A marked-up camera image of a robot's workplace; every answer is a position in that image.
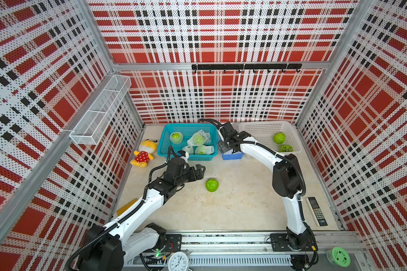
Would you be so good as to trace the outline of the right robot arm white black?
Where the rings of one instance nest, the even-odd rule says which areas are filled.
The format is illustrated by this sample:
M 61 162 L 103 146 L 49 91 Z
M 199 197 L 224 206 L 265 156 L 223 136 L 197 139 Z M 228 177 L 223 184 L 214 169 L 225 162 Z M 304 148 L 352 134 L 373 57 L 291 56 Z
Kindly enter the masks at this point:
M 300 251 L 308 246 L 316 251 L 315 235 L 304 217 L 302 197 L 306 194 L 306 184 L 297 157 L 272 150 L 251 134 L 235 130 L 229 121 L 221 124 L 214 119 L 198 119 L 198 122 L 216 127 L 223 148 L 250 155 L 271 170 L 272 188 L 281 196 L 287 216 L 289 248 Z

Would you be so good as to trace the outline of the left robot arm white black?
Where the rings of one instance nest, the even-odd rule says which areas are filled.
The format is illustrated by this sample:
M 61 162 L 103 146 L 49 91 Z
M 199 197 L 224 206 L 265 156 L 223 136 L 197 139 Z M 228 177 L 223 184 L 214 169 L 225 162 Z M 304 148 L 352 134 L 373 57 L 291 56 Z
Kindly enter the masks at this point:
M 162 176 L 144 187 L 143 195 L 120 216 L 104 226 L 92 225 L 83 245 L 65 263 L 67 271 L 121 271 L 124 263 L 153 248 L 162 249 L 166 230 L 155 223 L 136 229 L 188 182 L 204 178 L 206 168 L 190 166 L 172 147 L 161 166 Z

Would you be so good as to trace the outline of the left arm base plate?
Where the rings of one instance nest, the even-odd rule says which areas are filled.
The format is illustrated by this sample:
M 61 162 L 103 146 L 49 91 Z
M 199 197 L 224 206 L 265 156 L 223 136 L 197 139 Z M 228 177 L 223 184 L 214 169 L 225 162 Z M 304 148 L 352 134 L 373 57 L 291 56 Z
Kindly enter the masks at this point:
M 181 250 L 182 247 L 181 234 L 162 234 L 159 236 L 154 251 L 172 253 Z

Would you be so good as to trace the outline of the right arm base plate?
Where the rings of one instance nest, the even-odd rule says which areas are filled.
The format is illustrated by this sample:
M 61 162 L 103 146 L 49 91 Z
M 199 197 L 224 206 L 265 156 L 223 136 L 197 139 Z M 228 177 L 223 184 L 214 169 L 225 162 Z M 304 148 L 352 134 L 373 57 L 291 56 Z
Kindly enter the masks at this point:
M 274 252 L 312 252 L 318 249 L 318 246 L 309 240 L 307 235 L 291 233 L 270 234 L 270 244 Z

